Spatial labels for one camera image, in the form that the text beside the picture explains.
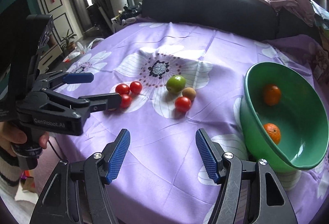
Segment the left hand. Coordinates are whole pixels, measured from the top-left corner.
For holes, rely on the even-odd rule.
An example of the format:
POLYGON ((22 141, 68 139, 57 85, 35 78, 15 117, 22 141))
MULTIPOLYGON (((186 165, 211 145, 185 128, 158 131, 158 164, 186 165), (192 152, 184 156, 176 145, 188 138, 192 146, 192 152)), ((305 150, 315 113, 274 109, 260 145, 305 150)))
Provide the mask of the left hand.
POLYGON ((13 157, 16 156, 12 149, 12 143, 23 144, 26 141, 27 136, 23 131, 8 122, 0 122, 0 145, 8 154, 13 157))

